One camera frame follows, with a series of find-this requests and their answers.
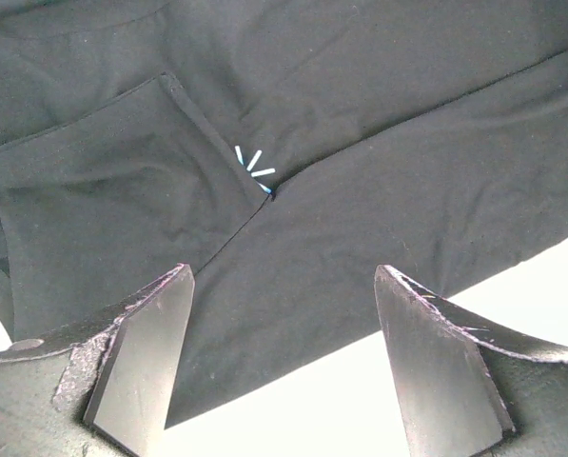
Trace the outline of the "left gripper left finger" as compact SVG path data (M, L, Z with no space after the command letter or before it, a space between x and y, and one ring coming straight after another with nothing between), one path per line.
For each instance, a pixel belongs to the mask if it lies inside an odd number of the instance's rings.
M153 456L185 340L184 264L85 321L0 351L0 456Z

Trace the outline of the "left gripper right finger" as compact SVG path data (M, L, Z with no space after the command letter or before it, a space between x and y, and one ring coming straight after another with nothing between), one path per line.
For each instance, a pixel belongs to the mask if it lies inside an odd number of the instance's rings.
M568 456L568 347L381 265L376 305L413 456Z

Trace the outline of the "black t-shirt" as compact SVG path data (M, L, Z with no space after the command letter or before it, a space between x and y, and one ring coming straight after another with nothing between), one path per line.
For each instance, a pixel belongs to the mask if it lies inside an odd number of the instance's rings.
M568 237L568 1L0 1L0 320L179 264L179 424Z

